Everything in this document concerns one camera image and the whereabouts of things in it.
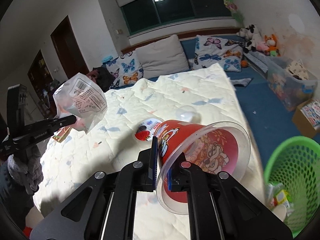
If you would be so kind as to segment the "grey gloved left hand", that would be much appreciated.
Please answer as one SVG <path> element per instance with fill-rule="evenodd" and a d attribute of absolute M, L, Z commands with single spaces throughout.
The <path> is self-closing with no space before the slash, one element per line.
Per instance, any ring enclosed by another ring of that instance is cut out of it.
<path fill-rule="evenodd" d="M 25 163 L 17 156 L 8 157 L 8 171 L 16 183 L 25 187 L 27 194 L 33 195 L 43 181 L 41 153 L 37 145 L 26 149 L 24 153 L 27 156 Z"/>

